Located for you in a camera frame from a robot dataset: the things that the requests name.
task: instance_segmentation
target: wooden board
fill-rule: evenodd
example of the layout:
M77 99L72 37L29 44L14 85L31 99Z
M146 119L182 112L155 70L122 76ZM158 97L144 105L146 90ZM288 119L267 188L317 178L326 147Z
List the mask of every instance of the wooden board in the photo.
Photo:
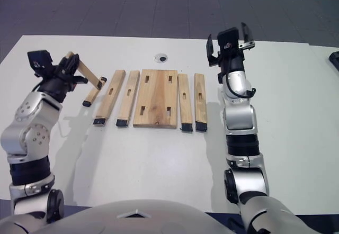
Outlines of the wooden board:
M181 130L192 131L192 109L187 74L178 74Z
M105 77L100 77L101 81L101 88L105 85L107 79ZM96 87L93 87L92 90L89 92L85 100L83 101L83 106L85 107L90 107L94 100L96 99L98 93L100 92L101 89L97 89Z
M135 127L176 128L176 78L176 70L142 70Z
M125 78L126 72L125 70L116 70L110 85L107 89L105 97L101 102L101 105L97 111L95 116L95 120L93 122L94 125L103 126L106 124L107 119L110 117L111 112L113 110L115 101L117 100L123 79Z
M67 53L66 58L70 58L73 55L74 53L70 51ZM81 60L79 62L78 71L82 75L84 75L84 77L88 79L93 84L93 86L95 86L97 89L101 89L101 81L94 75L94 73L92 73L92 71L87 66L85 66L85 64Z
M131 71L131 73L129 74L126 89L122 99L122 104L117 118L116 125L118 127L125 127L129 123L134 105L134 100L137 95L139 77L140 72L138 70Z
M207 130L207 107L204 74L194 74L195 129Z

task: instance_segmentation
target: black end cap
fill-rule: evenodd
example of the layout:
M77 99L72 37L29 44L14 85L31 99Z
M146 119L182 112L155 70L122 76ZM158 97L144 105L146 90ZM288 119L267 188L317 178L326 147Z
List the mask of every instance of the black end cap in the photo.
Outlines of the black end cap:
M97 87L98 87L98 89L100 90L101 87L102 87L102 82L98 82L98 83L97 83Z
M94 125L104 126L106 124L106 119L95 119L93 124Z
M181 130L184 132L193 132L192 124L182 123Z
M89 101L83 101L83 106L90 107L92 104Z
M195 129L197 131L206 132L207 131L207 124L202 123L202 122L195 122Z
M127 126L127 120L126 119L117 119L116 125L118 127L126 127Z

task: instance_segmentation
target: wooden stick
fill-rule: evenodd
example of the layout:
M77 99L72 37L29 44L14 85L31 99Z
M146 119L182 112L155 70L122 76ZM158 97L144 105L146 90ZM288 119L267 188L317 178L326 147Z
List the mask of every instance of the wooden stick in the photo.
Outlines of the wooden stick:
M115 71L110 82L110 86L107 89L106 95L103 101L101 102L101 105L95 116L95 120L93 122L94 125L105 126L107 119L110 117L112 113L115 101L117 100L125 75L126 75L125 70Z
M67 53L65 57L70 58L73 55L74 53L70 51ZM93 86L95 86L97 89L101 89L102 87L101 81L94 75L94 73L92 73L92 71L87 66L85 66L84 63L82 63L81 60L79 62L78 71L82 75L84 75L84 77L87 78L93 84Z
M138 70L131 71L131 73L129 74L125 93L120 107L120 112L116 123L118 127L128 126L132 114L133 104L137 95L139 78L140 72Z
M192 132L192 110L189 79L187 74L178 74L181 130Z
M105 85L107 79L105 77L100 77L100 81L102 83L101 88ZM100 92L101 89L97 89L96 87L93 87L90 93L87 95L85 100L83 101L83 106L90 107L94 100L96 99L96 96Z
M207 107L204 74L194 74L195 129L207 131Z

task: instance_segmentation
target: rectangular slot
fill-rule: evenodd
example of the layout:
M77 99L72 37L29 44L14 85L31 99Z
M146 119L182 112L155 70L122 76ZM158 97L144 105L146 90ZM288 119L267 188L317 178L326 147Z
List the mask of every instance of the rectangular slot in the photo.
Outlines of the rectangular slot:
M141 106L141 110L140 110L140 116L143 116L145 111L145 106Z
M171 107L167 107L167 116L171 116Z

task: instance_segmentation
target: black object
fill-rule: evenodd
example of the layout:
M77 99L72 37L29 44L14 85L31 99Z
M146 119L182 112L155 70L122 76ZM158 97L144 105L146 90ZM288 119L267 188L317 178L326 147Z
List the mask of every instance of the black object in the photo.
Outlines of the black object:
M117 119L116 126L126 127L127 126L127 120L126 119Z
M334 53L332 53L329 58L328 58L331 63L335 66L335 68L337 68L337 70L339 71L339 51L336 51Z
M42 82L37 85L38 91L44 92L59 103L62 103L67 92L74 90L76 84L87 83L82 76L74 76L79 67L79 55L63 58L56 66L52 65L52 58L47 50L30 51L28 60L35 76L42 77Z
M13 185L25 185L42 180L51 174L48 156L28 163L10 164L10 173Z
M182 123L181 130L184 132L193 132L192 124Z
M230 203L237 204L239 201L238 192L237 187L235 185L233 172L231 169L225 170L224 181L225 181L225 193L228 201Z
M256 134L226 135L228 153L233 156L257 156L260 154Z
M94 119L94 122L93 124L96 124L96 125L105 125L106 123L106 119Z
M83 101L83 106L90 107L92 104L89 101Z
M132 215L129 215L125 218L145 218L145 217L141 214L132 214Z
M64 217L64 195L61 190L52 189L48 195L47 222L52 223Z
M202 123L202 122L195 122L195 129L197 131L206 132L207 131L207 124Z
M248 192L242 193L239 196L239 199L240 199L241 203L245 205L247 201L249 201L251 198L257 197L257 196L267 196L267 194L265 194L263 192L248 191Z
M231 28L218 33L217 39L220 46L220 52L218 57L213 56L213 42L212 36L209 35L206 43L206 52L209 66L218 65L221 68L221 72L218 74L218 82L222 84L222 78L234 71L244 71L244 49L251 49L254 47L254 41L252 32L249 27L242 22L242 30L244 35L244 44L239 48L239 31L238 28ZM246 95L239 95L232 90L228 82L228 76L226 76L226 83L231 91L237 97L240 98L252 98L256 92L255 88L252 91L247 91Z

